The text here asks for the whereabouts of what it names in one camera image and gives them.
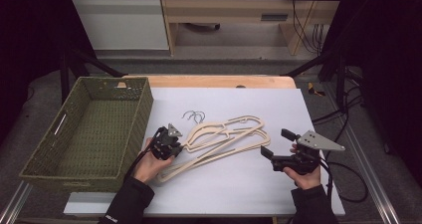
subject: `wooden clothes hanger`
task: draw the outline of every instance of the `wooden clothes hanger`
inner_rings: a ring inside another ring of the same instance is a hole
[[[228,127],[232,124],[236,123],[246,123],[249,120],[252,120],[256,125],[251,127],[242,127],[242,128],[234,128],[228,129]],[[243,152],[247,150],[251,150],[261,145],[268,145],[271,142],[270,137],[267,135],[266,132],[261,130],[260,128],[264,126],[264,122],[261,121],[259,118],[255,116],[240,116],[236,118],[229,119],[223,122],[206,122],[200,123],[195,126],[192,131],[189,133],[183,145],[189,152],[194,152],[199,149],[203,149],[205,147],[215,146],[211,150],[191,159],[190,161],[180,163],[177,165],[172,165],[164,170],[162,170],[156,176],[156,180],[159,182],[165,182],[170,178],[174,177],[175,175],[187,171],[189,169],[198,167],[205,163],[236,154],[238,152]],[[200,140],[198,143],[195,143],[201,136],[210,134],[210,136],[206,137],[203,140]],[[216,137],[217,135],[222,135],[223,139],[218,140],[211,140],[212,137]],[[230,149],[228,151],[220,151],[221,149],[230,146],[230,144],[234,143],[235,141],[246,137],[258,135],[262,138],[260,141],[256,141],[241,147],[236,147]]]

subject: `green wicker basket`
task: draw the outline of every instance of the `green wicker basket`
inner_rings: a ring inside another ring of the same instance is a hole
[[[20,177],[54,191],[118,191],[152,103],[148,78],[79,78]]]

